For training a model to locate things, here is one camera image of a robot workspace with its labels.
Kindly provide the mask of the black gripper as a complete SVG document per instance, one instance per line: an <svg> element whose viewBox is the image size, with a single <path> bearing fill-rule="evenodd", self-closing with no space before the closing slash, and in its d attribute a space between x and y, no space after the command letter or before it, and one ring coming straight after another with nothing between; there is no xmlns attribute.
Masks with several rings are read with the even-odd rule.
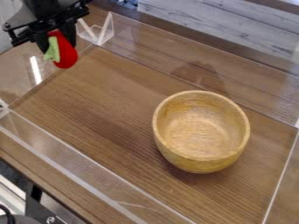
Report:
<svg viewBox="0 0 299 224"><path fill-rule="evenodd" d="M23 0L20 10L3 24L12 46L32 42L47 53L48 33L55 30L76 46L76 23L89 14L89 2L91 0Z"/></svg>

